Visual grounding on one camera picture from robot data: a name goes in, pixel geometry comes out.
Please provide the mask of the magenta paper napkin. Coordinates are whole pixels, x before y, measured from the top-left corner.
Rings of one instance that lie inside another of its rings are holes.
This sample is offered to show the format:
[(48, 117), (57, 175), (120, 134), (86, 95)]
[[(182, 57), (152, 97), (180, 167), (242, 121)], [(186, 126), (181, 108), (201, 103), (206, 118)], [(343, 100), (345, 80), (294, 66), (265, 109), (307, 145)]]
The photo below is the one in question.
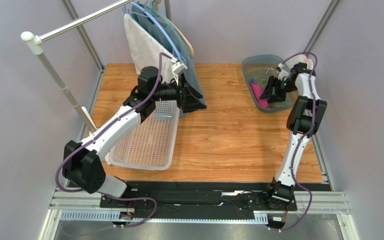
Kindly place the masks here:
[(260, 107), (263, 108), (270, 108), (270, 105), (268, 103), (268, 100), (266, 98), (260, 99), (261, 95), (263, 94), (264, 90), (256, 83), (250, 82), (250, 87), (253, 92), (253, 95), (255, 99), (257, 100), (257, 103)]

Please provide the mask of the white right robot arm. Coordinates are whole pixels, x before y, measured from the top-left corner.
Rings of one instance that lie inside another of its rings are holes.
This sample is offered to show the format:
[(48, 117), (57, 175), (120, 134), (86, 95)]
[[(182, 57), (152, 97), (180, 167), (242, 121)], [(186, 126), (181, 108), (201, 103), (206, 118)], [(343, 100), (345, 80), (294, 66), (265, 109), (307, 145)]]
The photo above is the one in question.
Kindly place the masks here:
[(317, 93), (316, 73), (307, 63), (299, 62), (289, 72), (284, 71), (284, 65), (280, 63), (276, 70), (279, 75), (269, 77), (261, 98), (277, 103), (283, 102), (290, 92), (296, 91), (298, 96), (286, 122), (289, 130), (286, 152), (264, 199), (265, 206), (272, 210), (292, 202), (301, 158), (311, 137), (317, 133), (328, 106)]

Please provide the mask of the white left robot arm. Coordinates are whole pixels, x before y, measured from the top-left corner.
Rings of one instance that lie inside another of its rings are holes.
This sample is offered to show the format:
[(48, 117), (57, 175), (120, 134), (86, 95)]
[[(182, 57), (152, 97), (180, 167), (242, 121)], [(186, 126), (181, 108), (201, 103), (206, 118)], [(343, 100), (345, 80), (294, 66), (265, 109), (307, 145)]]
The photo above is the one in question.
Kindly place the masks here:
[(192, 113), (207, 108), (202, 97), (184, 74), (164, 83), (157, 67), (144, 67), (130, 96), (108, 122), (80, 142), (71, 140), (65, 145), (64, 159), (57, 172), (81, 191), (120, 198), (129, 186), (105, 172), (103, 158), (153, 113), (157, 102), (175, 101), (184, 113)]

